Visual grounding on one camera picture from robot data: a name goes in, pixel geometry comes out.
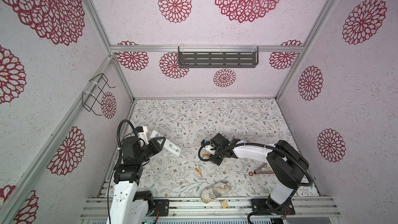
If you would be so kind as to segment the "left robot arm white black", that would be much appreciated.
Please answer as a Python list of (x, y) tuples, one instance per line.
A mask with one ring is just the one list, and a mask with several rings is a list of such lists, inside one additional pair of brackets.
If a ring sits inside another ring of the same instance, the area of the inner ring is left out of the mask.
[(143, 224), (144, 218), (155, 214), (158, 222), (161, 211), (155, 205), (150, 190), (139, 190), (144, 165), (162, 151), (166, 138), (155, 137), (146, 143), (138, 136), (133, 124), (122, 120), (117, 129), (118, 159), (113, 169), (114, 193), (107, 202), (108, 224)]

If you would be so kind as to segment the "white remote control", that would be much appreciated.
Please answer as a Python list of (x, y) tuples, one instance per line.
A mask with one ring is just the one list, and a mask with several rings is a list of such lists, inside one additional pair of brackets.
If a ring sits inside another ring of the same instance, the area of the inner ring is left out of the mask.
[[(150, 138), (152, 139), (154, 137), (160, 137), (160, 136), (163, 136), (163, 135), (158, 133), (157, 131), (153, 130), (150, 135)], [(180, 156), (180, 152), (181, 152), (180, 147), (177, 146), (175, 143), (169, 141), (168, 139), (166, 139), (163, 149), (167, 150), (168, 152), (170, 152), (171, 154), (173, 154), (176, 157)]]

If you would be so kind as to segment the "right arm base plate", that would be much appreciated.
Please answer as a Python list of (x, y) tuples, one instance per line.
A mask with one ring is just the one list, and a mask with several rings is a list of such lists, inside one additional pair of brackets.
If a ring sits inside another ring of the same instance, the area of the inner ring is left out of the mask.
[(252, 211), (256, 214), (265, 215), (295, 215), (292, 199), (289, 198), (284, 203), (276, 203), (271, 198), (255, 198), (250, 200)]

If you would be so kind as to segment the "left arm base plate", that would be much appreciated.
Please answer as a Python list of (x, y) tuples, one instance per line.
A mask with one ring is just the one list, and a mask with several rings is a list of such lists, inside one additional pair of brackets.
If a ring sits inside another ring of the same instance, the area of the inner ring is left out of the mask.
[(154, 200), (153, 211), (151, 217), (166, 217), (169, 215), (170, 200)]

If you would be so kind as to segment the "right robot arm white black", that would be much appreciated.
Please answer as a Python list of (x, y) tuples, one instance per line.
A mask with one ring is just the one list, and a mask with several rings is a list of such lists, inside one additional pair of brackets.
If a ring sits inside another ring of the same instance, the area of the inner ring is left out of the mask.
[(198, 157), (201, 161), (213, 162), (218, 166), (226, 158), (267, 163), (278, 179), (267, 199), (267, 204), (272, 207), (286, 205), (300, 187), (314, 184), (308, 172), (308, 161), (284, 140), (266, 145), (240, 139), (229, 141), (218, 133), (210, 141), (201, 142)]

